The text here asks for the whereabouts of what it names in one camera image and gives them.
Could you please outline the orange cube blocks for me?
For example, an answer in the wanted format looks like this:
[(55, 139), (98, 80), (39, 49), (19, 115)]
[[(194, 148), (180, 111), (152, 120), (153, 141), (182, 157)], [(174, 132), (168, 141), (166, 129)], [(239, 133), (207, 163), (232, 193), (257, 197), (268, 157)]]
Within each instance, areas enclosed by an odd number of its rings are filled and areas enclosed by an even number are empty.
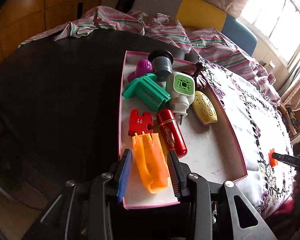
[(275, 152), (275, 149), (272, 148), (272, 149), (269, 151), (269, 153), (268, 153), (268, 157), (269, 157), (269, 165), (270, 165), (271, 167), (275, 167), (275, 166), (278, 164), (278, 161), (272, 157), (272, 154), (273, 154), (274, 152)]

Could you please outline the orange plastic clip part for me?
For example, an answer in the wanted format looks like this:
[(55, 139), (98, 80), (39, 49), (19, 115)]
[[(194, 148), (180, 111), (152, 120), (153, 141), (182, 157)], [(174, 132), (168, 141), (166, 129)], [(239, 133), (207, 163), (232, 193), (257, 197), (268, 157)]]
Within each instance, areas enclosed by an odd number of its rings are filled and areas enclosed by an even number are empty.
[(170, 173), (158, 133), (136, 134), (132, 144), (133, 158), (145, 189), (151, 194), (166, 189)]

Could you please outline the red metallic capsule case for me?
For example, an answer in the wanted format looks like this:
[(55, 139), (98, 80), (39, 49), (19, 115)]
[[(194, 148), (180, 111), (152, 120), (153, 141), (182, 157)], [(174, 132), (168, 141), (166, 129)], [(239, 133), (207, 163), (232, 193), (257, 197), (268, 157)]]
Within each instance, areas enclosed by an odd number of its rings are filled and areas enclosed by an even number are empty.
[(157, 113), (157, 122), (167, 150), (175, 150), (177, 157), (187, 155), (187, 147), (178, 122), (170, 109), (162, 109)]

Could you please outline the red puzzle piece block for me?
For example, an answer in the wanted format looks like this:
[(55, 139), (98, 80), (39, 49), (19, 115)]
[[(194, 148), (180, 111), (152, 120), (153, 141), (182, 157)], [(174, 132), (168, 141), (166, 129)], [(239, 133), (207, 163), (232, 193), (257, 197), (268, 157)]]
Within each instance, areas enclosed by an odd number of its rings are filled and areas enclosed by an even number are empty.
[(143, 112), (139, 114), (137, 109), (132, 109), (129, 115), (128, 135), (141, 135), (143, 133), (153, 133), (153, 117), (151, 113)]

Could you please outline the yellow perforated egg shell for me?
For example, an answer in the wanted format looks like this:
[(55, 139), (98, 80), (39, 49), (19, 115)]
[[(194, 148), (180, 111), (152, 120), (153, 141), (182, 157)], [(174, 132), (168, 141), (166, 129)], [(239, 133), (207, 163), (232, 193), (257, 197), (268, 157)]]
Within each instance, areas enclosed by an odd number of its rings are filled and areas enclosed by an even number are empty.
[(210, 99), (202, 92), (195, 91), (192, 108), (200, 122), (207, 126), (218, 121), (216, 110)]

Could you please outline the green plastic flanged part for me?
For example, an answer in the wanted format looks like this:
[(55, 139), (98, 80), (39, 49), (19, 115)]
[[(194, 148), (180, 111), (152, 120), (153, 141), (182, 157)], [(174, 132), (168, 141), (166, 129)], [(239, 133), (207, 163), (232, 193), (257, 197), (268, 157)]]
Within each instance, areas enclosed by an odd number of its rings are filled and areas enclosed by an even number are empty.
[(162, 106), (170, 101), (171, 96), (157, 83), (157, 76), (152, 73), (135, 78), (122, 92), (125, 99), (136, 96), (151, 111), (158, 112)]

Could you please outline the white green air freshener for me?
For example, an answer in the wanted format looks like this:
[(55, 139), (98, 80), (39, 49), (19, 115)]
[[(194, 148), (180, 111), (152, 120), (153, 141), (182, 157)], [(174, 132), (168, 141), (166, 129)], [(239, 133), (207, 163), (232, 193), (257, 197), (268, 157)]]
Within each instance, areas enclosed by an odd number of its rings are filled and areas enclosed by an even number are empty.
[(173, 72), (167, 78), (166, 91), (170, 94), (170, 109), (181, 125), (189, 106), (194, 102), (194, 79), (187, 74)]

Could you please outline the dark maroon flower ornament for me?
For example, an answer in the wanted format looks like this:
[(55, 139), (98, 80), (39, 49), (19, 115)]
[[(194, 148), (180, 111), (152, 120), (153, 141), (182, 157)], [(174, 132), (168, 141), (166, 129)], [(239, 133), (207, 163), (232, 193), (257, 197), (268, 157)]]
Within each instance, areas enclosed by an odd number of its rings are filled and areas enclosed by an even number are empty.
[(196, 90), (203, 90), (207, 87), (207, 81), (203, 75), (205, 67), (201, 62), (197, 62), (192, 69), (187, 70), (187, 74), (194, 79)]

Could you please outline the magenta plastic toy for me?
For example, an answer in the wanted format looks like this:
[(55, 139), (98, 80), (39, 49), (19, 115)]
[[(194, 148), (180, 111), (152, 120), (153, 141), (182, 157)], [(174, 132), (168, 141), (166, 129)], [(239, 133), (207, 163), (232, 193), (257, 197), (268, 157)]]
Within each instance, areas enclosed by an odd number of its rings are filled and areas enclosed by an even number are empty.
[(128, 82), (132, 82), (134, 79), (142, 77), (148, 73), (153, 72), (152, 64), (149, 60), (140, 60), (135, 68), (135, 71), (130, 73), (127, 77)]

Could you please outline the black grey cylindrical jar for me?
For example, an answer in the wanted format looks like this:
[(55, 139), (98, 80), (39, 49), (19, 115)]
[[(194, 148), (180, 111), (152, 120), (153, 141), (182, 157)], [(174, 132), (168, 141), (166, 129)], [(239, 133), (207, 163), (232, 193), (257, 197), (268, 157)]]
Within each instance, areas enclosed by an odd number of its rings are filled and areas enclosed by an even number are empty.
[(154, 50), (148, 56), (148, 61), (152, 64), (153, 73), (159, 82), (166, 82), (172, 73), (173, 55), (168, 50)]

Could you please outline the white floral embroidered tablecloth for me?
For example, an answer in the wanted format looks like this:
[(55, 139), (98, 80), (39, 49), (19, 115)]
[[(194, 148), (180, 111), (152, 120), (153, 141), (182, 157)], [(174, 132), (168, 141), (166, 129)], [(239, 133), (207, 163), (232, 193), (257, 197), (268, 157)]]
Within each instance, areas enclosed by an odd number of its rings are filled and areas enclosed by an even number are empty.
[(248, 175), (238, 187), (267, 218), (290, 200), (295, 174), (288, 165), (270, 165), (270, 150), (293, 153), (281, 116), (249, 81), (200, 56), (195, 59), (202, 63), (202, 75), (223, 105), (243, 153)]

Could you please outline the pink green striped sheet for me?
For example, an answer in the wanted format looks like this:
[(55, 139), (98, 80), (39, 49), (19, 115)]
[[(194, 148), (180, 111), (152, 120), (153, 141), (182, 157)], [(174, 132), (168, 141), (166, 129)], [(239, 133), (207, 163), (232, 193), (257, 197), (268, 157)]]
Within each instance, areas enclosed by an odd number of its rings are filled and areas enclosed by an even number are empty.
[(178, 19), (165, 14), (148, 16), (145, 12), (131, 10), (123, 13), (111, 7), (98, 6), (90, 9), (80, 19), (66, 22), (53, 29), (34, 35), (21, 42), (25, 45), (48, 36), (58, 41), (66, 37), (88, 36), (97, 29), (127, 31), (168, 43), (185, 53), (199, 55), (205, 60), (227, 68), (249, 81), (272, 105), (281, 99), (269, 74), (245, 50), (226, 35), (214, 28), (191, 30), (184, 28)]

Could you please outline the wooden wall cabinet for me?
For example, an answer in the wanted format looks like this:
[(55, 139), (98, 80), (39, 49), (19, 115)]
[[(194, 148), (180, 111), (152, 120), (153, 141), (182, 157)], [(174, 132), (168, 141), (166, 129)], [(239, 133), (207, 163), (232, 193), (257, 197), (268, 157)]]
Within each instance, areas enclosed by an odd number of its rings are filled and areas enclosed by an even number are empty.
[(101, 0), (7, 0), (0, 9), (0, 62), (26, 39), (80, 18)]

